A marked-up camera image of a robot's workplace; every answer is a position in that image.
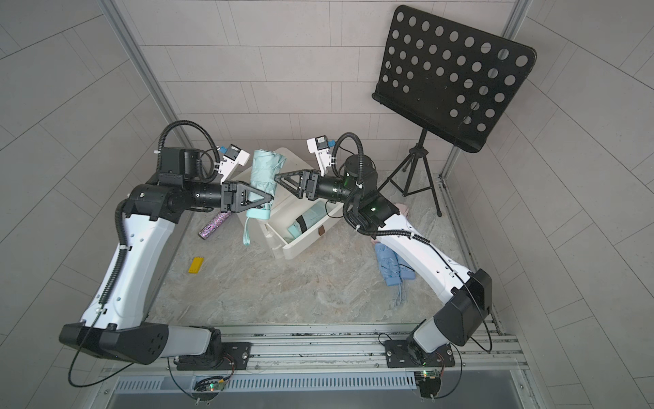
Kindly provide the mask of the white drawer cabinet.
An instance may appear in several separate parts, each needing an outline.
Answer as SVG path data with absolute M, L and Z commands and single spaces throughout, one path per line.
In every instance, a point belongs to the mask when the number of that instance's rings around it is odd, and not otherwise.
M 273 152 L 279 153 L 286 158 L 284 166 L 281 168 L 281 173 L 309 168 L 308 163 L 292 153 L 288 148 L 278 148 Z M 234 179 L 250 182 L 250 174 L 251 166 L 237 173 Z M 269 204 L 271 211 L 269 219 L 260 220 L 250 218 L 250 221 L 246 223 L 248 219 L 245 212 L 238 213 L 237 216 L 239 221 L 245 226 L 252 245 L 257 243 L 257 245 L 263 247 L 277 259 L 288 259 L 284 254 L 284 247 L 290 244 L 286 239 L 292 239 L 289 235 L 288 228 L 303 211 L 308 209 L 306 206 L 307 203 L 309 202 L 300 201 L 277 184 L 274 201 L 272 204 Z

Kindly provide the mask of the white top drawer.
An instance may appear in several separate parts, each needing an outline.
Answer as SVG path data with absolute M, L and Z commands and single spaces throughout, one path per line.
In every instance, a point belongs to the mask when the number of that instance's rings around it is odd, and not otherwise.
M 274 206 L 262 228 L 274 257 L 291 260 L 341 220 L 341 203 L 289 197 Z

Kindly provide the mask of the mint green umbrella black band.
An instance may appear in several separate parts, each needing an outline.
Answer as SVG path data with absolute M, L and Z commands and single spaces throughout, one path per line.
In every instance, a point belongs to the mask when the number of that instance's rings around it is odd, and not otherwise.
M 327 215 L 324 202 L 317 202 L 311 208 L 306 210 L 287 228 L 292 240 L 299 238 L 306 233 L 311 227 Z

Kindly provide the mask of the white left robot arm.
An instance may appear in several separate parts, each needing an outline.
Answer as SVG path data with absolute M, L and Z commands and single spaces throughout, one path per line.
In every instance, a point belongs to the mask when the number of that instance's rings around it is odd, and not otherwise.
M 262 207 L 273 196 L 229 180 L 250 155 L 234 145 L 218 148 L 195 122 L 168 124 L 155 154 L 154 174 L 114 212 L 119 243 L 94 301 L 80 322 L 64 325 L 59 340 L 79 353 L 129 364 L 175 357 L 182 371 L 235 366 L 217 328 L 146 322 L 146 295 L 165 244 L 185 212 L 240 213 Z

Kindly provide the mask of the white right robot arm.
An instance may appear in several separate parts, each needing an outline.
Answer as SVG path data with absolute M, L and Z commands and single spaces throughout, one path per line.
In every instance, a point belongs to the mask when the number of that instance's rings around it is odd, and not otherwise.
M 400 256 L 424 279 L 441 303 L 433 318 L 422 322 L 407 339 L 407 354 L 419 366 L 446 344 L 463 347 L 485 325 L 492 306 L 492 278 L 454 262 L 417 232 L 400 209 L 382 195 L 376 166 L 356 134 L 337 141 L 325 136 L 308 140 L 317 170 L 297 170 L 274 177 L 299 199 L 325 199 L 342 204 L 345 222 Z

